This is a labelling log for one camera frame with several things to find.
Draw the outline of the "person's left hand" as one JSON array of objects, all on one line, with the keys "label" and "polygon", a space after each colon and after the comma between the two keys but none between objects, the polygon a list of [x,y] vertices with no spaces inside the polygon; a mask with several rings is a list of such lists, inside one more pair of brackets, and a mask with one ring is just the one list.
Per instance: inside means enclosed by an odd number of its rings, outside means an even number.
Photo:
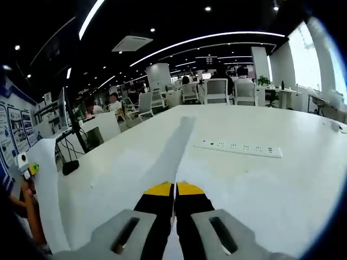
[{"label": "person's left hand", "polygon": [[23,178],[21,182],[21,192],[25,203],[31,201],[36,194],[34,182],[31,179],[25,180]]}]

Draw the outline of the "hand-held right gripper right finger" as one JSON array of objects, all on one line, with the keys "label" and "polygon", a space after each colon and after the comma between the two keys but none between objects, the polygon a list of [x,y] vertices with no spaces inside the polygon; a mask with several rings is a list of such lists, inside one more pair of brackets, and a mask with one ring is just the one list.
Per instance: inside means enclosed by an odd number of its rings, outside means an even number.
[{"label": "hand-held right gripper right finger", "polygon": [[223,209],[214,209],[204,191],[177,182],[175,216],[184,259],[292,259],[259,245],[252,229]]}]

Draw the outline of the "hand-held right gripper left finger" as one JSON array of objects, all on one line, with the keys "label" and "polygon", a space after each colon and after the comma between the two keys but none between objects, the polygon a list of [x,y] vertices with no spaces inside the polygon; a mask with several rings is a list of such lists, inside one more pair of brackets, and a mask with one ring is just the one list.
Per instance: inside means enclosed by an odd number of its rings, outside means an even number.
[{"label": "hand-held right gripper left finger", "polygon": [[171,232],[174,185],[148,189],[133,210],[123,210],[97,227],[91,240],[53,259],[162,259]]}]

